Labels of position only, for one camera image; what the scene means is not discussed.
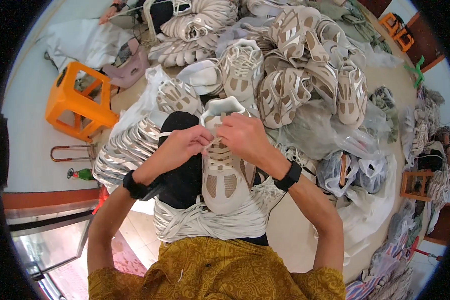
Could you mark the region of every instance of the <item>white floor tile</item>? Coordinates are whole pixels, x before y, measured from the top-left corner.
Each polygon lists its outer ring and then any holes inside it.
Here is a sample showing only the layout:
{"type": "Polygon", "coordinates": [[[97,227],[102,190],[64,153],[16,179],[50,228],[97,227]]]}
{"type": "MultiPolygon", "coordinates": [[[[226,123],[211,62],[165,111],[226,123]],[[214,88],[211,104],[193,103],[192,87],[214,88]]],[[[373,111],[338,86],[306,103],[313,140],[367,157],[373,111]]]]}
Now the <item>white floor tile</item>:
{"type": "Polygon", "coordinates": [[[158,249],[160,248],[160,245],[162,245],[162,242],[159,240],[147,244],[148,249],[150,249],[151,253],[156,259],[158,259],[158,249]]]}
{"type": "Polygon", "coordinates": [[[123,224],[120,226],[120,232],[133,251],[145,246],[144,240],[138,234],[129,217],[126,217],[123,221],[123,224]]]}
{"type": "Polygon", "coordinates": [[[128,218],[133,224],[133,227],[138,232],[145,245],[148,245],[157,240],[157,233],[155,231],[154,216],[146,213],[137,213],[130,211],[128,218]]]}
{"type": "Polygon", "coordinates": [[[140,249],[134,251],[138,259],[145,266],[145,268],[150,269],[150,266],[156,263],[157,259],[154,254],[148,249],[147,246],[143,246],[140,249]]]}

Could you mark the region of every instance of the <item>plastic stool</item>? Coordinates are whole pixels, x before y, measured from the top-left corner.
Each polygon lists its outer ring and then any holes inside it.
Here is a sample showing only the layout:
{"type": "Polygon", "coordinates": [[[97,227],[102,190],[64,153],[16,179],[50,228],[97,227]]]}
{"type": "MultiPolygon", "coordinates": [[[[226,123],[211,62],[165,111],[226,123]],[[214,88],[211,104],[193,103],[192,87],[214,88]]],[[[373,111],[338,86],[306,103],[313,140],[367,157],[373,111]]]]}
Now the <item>plastic stool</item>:
{"type": "Polygon", "coordinates": [[[111,64],[103,66],[102,70],[111,78],[111,85],[130,88],[145,74],[145,70],[150,68],[147,52],[140,46],[136,38],[128,42],[128,47],[132,56],[125,63],[119,67],[111,64]]]}
{"type": "Polygon", "coordinates": [[[422,58],[420,58],[420,60],[416,63],[414,69],[410,68],[408,65],[403,66],[405,69],[418,74],[418,78],[416,79],[415,84],[413,85],[414,88],[419,87],[420,82],[425,81],[425,77],[423,76],[422,70],[420,69],[424,61],[425,57],[423,57],[422,55],[422,58]]]}
{"type": "Polygon", "coordinates": [[[383,25],[385,29],[387,29],[388,35],[390,37],[393,37],[400,28],[400,22],[397,21],[397,18],[391,12],[385,15],[378,23],[383,25]]]}
{"type": "Polygon", "coordinates": [[[119,121],[119,116],[110,109],[110,87],[110,78],[107,76],[79,62],[69,63],[50,90],[45,120],[52,124],[54,129],[91,143],[92,139],[89,138],[89,135],[101,126],[112,128],[119,121]],[[96,78],[83,92],[75,89],[75,79],[79,71],[84,71],[96,78]],[[100,84],[102,85],[101,103],[98,104],[89,95],[100,84]],[[75,114],[73,126],[58,120],[64,111],[71,111],[75,114]],[[81,129],[82,116],[91,120],[91,123],[84,129],[81,129]]]}
{"type": "Polygon", "coordinates": [[[410,47],[412,47],[413,43],[415,43],[415,40],[413,39],[412,35],[408,32],[407,28],[403,28],[402,31],[395,34],[393,40],[397,41],[398,44],[400,44],[403,53],[406,53],[410,49],[410,47]],[[403,41],[403,37],[406,37],[408,39],[408,43],[405,43],[403,41]]]}

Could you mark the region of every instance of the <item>person's left hand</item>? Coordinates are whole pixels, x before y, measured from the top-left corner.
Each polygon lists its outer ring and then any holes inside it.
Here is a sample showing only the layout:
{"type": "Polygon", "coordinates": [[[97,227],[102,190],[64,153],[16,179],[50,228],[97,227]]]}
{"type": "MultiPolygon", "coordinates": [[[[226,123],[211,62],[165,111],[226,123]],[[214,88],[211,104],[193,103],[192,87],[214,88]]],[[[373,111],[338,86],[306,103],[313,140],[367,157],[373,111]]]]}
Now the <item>person's left hand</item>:
{"type": "Polygon", "coordinates": [[[150,184],[156,177],[175,170],[192,156],[201,153],[213,139],[214,136],[202,125],[174,130],[157,151],[133,173],[134,181],[150,184]]]}

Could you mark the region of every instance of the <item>wrist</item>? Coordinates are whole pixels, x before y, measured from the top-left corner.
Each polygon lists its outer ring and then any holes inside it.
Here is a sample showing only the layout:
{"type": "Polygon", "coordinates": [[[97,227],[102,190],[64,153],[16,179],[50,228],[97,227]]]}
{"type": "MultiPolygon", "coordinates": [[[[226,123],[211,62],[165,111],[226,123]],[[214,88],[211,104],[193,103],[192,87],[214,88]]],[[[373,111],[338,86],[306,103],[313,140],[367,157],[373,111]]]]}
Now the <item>wrist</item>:
{"type": "Polygon", "coordinates": [[[152,157],[153,155],[145,160],[143,164],[133,172],[132,178],[135,183],[149,186],[158,176],[163,174],[160,166],[156,165],[155,160],[152,159],[152,157]]]}
{"type": "Polygon", "coordinates": [[[263,162],[263,167],[260,167],[260,169],[279,181],[287,175],[292,165],[280,150],[275,147],[271,147],[271,149],[267,151],[263,162]]]}

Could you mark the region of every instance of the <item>person's right hand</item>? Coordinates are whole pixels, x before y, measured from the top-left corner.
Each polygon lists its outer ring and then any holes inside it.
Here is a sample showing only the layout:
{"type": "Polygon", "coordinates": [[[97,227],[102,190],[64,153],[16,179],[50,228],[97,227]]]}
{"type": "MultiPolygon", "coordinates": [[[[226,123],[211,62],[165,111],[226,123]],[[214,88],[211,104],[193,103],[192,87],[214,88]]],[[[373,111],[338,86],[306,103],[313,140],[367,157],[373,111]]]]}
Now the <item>person's right hand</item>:
{"type": "Polygon", "coordinates": [[[98,21],[98,25],[102,25],[108,22],[108,19],[113,17],[117,13],[117,8],[115,6],[109,7],[105,13],[100,18],[100,21],[98,21]]]}
{"type": "Polygon", "coordinates": [[[269,175],[276,175],[274,178],[282,174],[271,174],[276,171],[271,164],[283,164],[285,169],[287,165],[289,166],[288,160],[268,141],[264,125],[259,118],[233,113],[223,118],[222,126],[217,128],[217,136],[222,137],[221,143],[232,153],[269,175]]]}

